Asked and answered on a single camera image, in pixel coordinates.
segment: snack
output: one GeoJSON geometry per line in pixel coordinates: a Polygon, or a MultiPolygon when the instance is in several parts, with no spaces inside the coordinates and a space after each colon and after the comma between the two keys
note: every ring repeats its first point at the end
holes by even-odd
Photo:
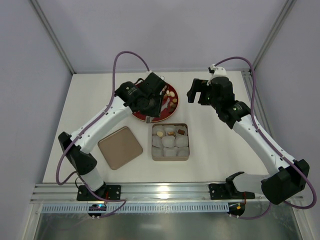
{"type": "Polygon", "coordinates": [[[163,133],[162,131],[157,131],[156,134],[157,134],[160,138],[162,138],[162,137],[164,136],[164,133],[163,133]]]}
{"type": "Polygon", "coordinates": [[[185,131],[183,131],[182,129],[178,129],[177,131],[178,134],[181,134],[181,135],[185,135],[185,131]]]}

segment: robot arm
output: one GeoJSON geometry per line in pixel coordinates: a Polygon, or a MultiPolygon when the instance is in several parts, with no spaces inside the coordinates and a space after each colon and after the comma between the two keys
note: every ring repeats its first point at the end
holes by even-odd
{"type": "Polygon", "coordinates": [[[262,160],[268,175],[253,175],[237,172],[228,177],[232,180],[235,191],[264,194],[273,204],[280,204],[305,188],[306,182],[285,161],[286,157],[294,163],[305,176],[308,176],[309,165],[302,159],[295,158],[285,152],[256,120],[259,129],[266,138],[282,153],[278,155],[255,129],[250,115],[250,108],[241,101],[235,100],[232,83],[227,78],[226,70],[212,65],[210,80],[194,79],[187,93],[188,102],[193,103],[196,92],[201,92],[198,103],[212,106],[221,121],[239,134],[262,160]]]}
{"type": "Polygon", "coordinates": [[[166,82],[153,72],[140,83],[139,87],[127,81],[115,91],[115,97],[108,112],[103,108],[96,116],[85,125],[74,131],[71,135],[62,132],[58,136],[62,151],[79,136],[80,132],[101,114],[96,121],[70,148],[66,157],[77,173],[83,178],[92,191],[98,191],[105,185],[96,168],[97,161],[90,154],[94,146],[100,141],[117,123],[140,111],[143,115],[151,118],[159,117],[163,101],[163,89],[166,82]]]}

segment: black mount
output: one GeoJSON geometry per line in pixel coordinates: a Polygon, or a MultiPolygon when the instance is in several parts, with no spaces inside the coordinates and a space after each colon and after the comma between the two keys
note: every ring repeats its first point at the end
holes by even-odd
{"type": "Polygon", "coordinates": [[[191,89],[187,92],[188,103],[195,101],[196,93],[200,92],[198,103],[212,106],[219,119],[226,123],[230,129],[235,122],[250,114],[250,108],[242,101],[235,100],[232,83],[224,76],[215,77],[211,84],[208,80],[193,79],[191,89]]]}
{"type": "MultiPolygon", "coordinates": [[[[98,197],[107,200],[120,200],[121,199],[121,185],[106,185],[104,184],[97,191],[94,192],[98,197]]],[[[94,197],[85,185],[80,185],[78,194],[76,196],[77,201],[100,201],[94,197]]]]}
{"type": "Polygon", "coordinates": [[[161,114],[164,93],[160,93],[165,86],[166,82],[151,72],[139,86],[131,81],[122,83],[115,91],[115,95],[119,96],[133,113],[140,112],[156,118],[161,114]]]}

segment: purple cable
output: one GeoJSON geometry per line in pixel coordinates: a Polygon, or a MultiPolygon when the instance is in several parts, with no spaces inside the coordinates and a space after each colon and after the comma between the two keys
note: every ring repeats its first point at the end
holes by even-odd
{"type": "MultiPolygon", "coordinates": [[[[251,74],[252,74],[252,82],[253,82],[253,87],[252,87],[252,97],[251,97],[251,105],[250,105],[250,114],[251,114],[251,118],[252,118],[252,123],[255,127],[255,129],[259,132],[259,134],[261,135],[261,137],[266,141],[266,143],[279,155],[282,156],[282,153],[268,140],[268,138],[264,135],[264,133],[259,129],[256,120],[255,120],[255,114],[254,114],[254,102],[255,102],[255,97],[256,97],[256,83],[257,83],[257,78],[256,78],[256,72],[254,70],[254,67],[252,66],[251,62],[241,56],[233,56],[233,57],[229,57],[226,58],[220,62],[218,62],[217,64],[215,64],[215,66],[218,66],[226,61],[229,60],[233,60],[233,59],[240,59],[245,61],[251,70],[251,74]]],[[[317,203],[317,193],[315,188],[312,186],[311,182],[309,181],[309,179],[300,171],[299,168],[297,168],[289,159],[287,159],[286,157],[282,158],[286,163],[288,163],[294,170],[296,170],[298,172],[298,174],[303,178],[303,180],[305,180],[305,182],[308,184],[308,186],[311,189],[312,195],[313,195],[313,200],[312,203],[308,206],[297,206],[297,205],[293,205],[290,202],[284,201],[287,205],[296,208],[296,209],[310,209],[312,208],[314,205],[316,205],[317,203]]]]}
{"type": "MultiPolygon", "coordinates": [[[[134,55],[136,57],[138,57],[142,62],[143,64],[145,65],[147,71],[150,71],[146,61],[141,57],[139,56],[138,54],[136,54],[135,52],[132,52],[132,51],[122,51],[122,52],[119,52],[116,56],[115,56],[115,59],[113,61],[113,68],[112,68],[112,95],[111,95],[111,99],[109,101],[109,103],[106,105],[106,108],[104,110],[104,112],[107,112],[109,110],[109,108],[111,107],[113,101],[114,101],[114,98],[115,98],[115,95],[114,95],[114,92],[116,91],[116,66],[117,66],[117,61],[118,61],[118,58],[122,55],[122,54],[131,54],[131,55],[134,55]]],[[[75,139],[70,143],[70,145],[64,150],[62,156],[60,157],[60,160],[58,162],[58,165],[57,165],[57,168],[56,168],[56,172],[55,172],[55,181],[58,185],[63,185],[65,184],[71,177],[73,174],[76,174],[77,171],[73,171],[64,181],[60,182],[59,180],[59,173],[60,173],[60,168],[61,168],[61,165],[62,165],[62,162],[64,160],[64,158],[66,157],[67,153],[69,152],[69,150],[71,149],[71,147],[77,142],[77,140],[92,126],[94,125],[97,121],[99,121],[99,119],[101,119],[105,114],[104,112],[102,112],[99,116],[97,116],[92,122],[90,122],[85,128],[83,128],[83,130],[79,133],[78,136],[75,137],[75,139]]],[[[113,214],[115,214],[120,208],[122,208],[125,204],[126,204],[126,200],[108,200],[108,199],[104,199],[102,197],[99,197],[97,196],[91,189],[90,187],[86,184],[86,182],[82,179],[82,177],[79,175],[79,178],[81,179],[81,181],[84,183],[84,185],[86,186],[86,188],[89,190],[89,192],[94,196],[96,197],[97,199],[101,200],[101,201],[104,201],[105,203],[110,203],[110,202],[123,202],[123,204],[121,206],[119,206],[116,210],[112,211],[112,212],[109,212],[103,216],[101,216],[101,218],[105,218],[105,217],[109,217],[113,214]]]]}

